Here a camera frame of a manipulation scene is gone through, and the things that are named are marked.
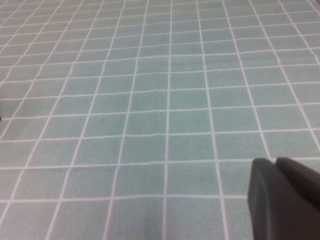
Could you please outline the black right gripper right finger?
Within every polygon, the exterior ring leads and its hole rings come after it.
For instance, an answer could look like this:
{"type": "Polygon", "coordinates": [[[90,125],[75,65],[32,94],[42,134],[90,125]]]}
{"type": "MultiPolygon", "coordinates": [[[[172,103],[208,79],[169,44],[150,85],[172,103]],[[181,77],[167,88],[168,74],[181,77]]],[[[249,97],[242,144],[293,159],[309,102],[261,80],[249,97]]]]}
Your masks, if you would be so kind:
{"type": "Polygon", "coordinates": [[[316,209],[320,208],[320,174],[288,157],[278,157],[275,165],[292,187],[316,209]]]}

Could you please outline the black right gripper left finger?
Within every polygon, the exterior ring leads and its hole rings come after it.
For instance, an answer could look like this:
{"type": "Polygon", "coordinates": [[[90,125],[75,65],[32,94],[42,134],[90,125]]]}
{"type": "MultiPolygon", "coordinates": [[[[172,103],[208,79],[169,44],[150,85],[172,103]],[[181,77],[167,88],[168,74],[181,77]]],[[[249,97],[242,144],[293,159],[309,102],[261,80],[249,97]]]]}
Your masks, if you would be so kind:
{"type": "Polygon", "coordinates": [[[320,238],[320,209],[292,187],[276,162],[252,161],[247,203],[255,240],[320,238]]]}

